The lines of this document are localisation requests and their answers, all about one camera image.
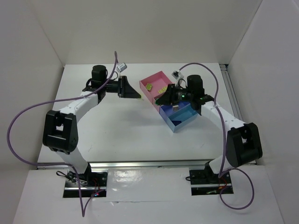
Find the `dark blue lego plate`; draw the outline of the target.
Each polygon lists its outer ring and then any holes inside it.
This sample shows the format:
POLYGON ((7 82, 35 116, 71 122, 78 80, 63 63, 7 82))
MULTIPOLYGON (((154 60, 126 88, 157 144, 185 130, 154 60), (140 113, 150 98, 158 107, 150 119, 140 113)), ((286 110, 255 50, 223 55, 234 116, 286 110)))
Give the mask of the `dark blue lego plate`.
POLYGON ((172 122, 175 126, 177 126, 177 125, 179 125, 179 124, 182 123, 182 121, 180 121, 180 120, 171 120, 171 122, 172 122))

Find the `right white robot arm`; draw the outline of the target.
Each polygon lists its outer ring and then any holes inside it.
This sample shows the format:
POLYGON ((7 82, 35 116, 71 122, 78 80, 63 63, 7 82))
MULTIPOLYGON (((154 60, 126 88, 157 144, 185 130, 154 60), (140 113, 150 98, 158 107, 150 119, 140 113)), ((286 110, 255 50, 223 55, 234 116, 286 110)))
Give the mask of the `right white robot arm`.
POLYGON ((254 123, 245 123, 217 104, 216 99, 205 93, 199 75, 187 77, 187 86, 169 84, 158 97, 156 104, 174 106, 188 102, 199 115, 209 119, 222 130, 222 155, 205 164, 206 176, 221 177, 226 171, 260 159, 263 155, 259 130, 254 123))

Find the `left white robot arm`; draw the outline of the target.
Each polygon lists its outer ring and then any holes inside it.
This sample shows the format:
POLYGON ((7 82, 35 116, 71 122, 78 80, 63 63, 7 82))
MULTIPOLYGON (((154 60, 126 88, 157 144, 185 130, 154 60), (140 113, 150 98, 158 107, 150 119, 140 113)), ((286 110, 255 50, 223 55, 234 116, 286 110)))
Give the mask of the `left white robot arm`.
POLYGON ((92 77, 86 82, 79 98, 58 111, 50 110, 46 114, 43 144, 70 164, 71 178, 78 176, 87 182, 95 177, 90 164, 78 149, 78 122, 103 100, 106 93, 115 93, 120 98, 141 98, 128 83, 127 77, 120 73, 116 72, 118 78, 114 80, 104 65, 93 66, 92 77))

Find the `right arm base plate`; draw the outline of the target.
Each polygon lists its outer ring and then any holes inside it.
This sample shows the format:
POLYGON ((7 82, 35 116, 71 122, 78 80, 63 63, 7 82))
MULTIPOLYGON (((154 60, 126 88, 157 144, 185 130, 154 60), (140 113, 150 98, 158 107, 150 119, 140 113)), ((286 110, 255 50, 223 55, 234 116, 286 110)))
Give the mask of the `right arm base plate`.
POLYGON ((204 170, 190 170, 189 176, 185 178, 191 185, 192 196, 233 194, 230 174, 218 178, 218 175, 207 176, 204 170))

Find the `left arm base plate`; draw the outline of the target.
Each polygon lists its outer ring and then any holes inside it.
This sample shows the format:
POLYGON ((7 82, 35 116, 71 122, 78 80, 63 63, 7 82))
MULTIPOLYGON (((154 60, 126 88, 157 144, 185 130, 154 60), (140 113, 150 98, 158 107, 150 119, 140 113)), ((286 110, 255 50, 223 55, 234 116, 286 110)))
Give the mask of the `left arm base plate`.
MULTIPOLYGON (((70 174, 69 172, 66 175, 63 173, 61 174, 58 173, 59 171, 57 171, 57 175, 66 178, 63 198, 79 198, 78 181, 75 175, 70 174)), ((96 172, 91 177, 91 180, 88 181, 80 180, 82 198, 89 198, 92 195, 94 195, 94 197, 97 198, 106 197, 107 178, 108 178, 108 171, 101 170, 99 172, 96 172)))

